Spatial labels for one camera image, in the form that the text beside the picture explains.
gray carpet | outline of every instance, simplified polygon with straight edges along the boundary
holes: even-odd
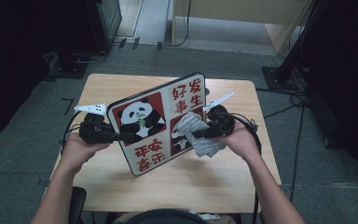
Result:
[[[257,88],[266,88],[260,67],[279,66],[282,58],[244,53],[132,45],[114,47],[104,59],[89,65],[83,79],[41,82],[0,133],[0,223],[30,222],[43,195],[37,186],[47,179],[59,153],[64,128],[73,109],[64,115],[68,101],[73,106],[92,73],[180,77],[199,71],[207,78],[251,80]],[[258,93],[264,116],[291,105],[289,96]],[[296,138],[301,108],[292,108],[267,118],[269,138],[289,196],[293,180]],[[358,223],[358,162],[347,152],[327,149],[312,109],[304,111],[299,144],[294,205],[308,223]],[[97,213],[97,223],[106,214]],[[90,214],[84,213],[86,223]],[[243,223],[251,216],[243,215]]]

panda illustration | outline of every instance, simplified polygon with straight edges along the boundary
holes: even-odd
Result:
[[[134,133],[133,143],[154,135],[165,127],[165,118],[148,103],[147,98],[128,105],[117,115],[121,121],[120,132]]]
[[[177,120],[175,122],[175,125],[173,126],[173,129],[172,129],[172,132],[171,132],[171,138],[172,138],[172,141],[171,141],[171,145],[172,145],[171,155],[172,156],[174,154],[184,150],[184,149],[187,149],[187,148],[191,147],[191,144],[187,140],[186,136],[179,132],[178,127],[177,127],[178,124],[179,124],[179,120]]]

hand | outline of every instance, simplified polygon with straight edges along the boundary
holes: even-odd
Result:
[[[235,154],[246,161],[253,156],[260,156],[254,137],[240,122],[235,122],[235,128],[231,135],[215,137],[213,140],[229,146]]]
[[[109,147],[110,144],[87,144],[78,133],[71,133],[65,148],[62,151],[59,168],[69,174],[77,174],[83,163],[91,159],[99,150]]]

table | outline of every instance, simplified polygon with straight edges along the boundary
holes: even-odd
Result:
[[[79,105],[113,103],[174,77],[92,74]],[[280,176],[266,125],[251,81],[206,79],[207,102],[229,91],[235,94],[223,105],[258,124],[263,158],[278,184]],[[80,123],[80,113],[74,124]],[[245,161],[229,148],[212,158],[199,158],[193,150],[141,176],[134,176],[117,142],[83,165],[74,186],[86,189],[84,211],[132,212],[156,208],[189,208],[209,213],[252,213],[255,187]]]
[[[172,45],[175,45],[176,17],[187,17],[189,0],[174,0]],[[305,25],[312,0],[197,0],[191,2],[190,17],[265,23],[276,53],[281,53],[299,24]]]

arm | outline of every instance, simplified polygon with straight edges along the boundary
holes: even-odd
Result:
[[[66,142],[60,163],[48,185],[45,197],[34,215],[32,224],[67,224],[75,175],[84,162],[109,144],[86,144],[78,133],[72,133]]]
[[[242,124],[236,122],[231,135],[214,141],[226,144],[248,163],[266,223],[305,223],[283,194],[258,152],[254,138]]]

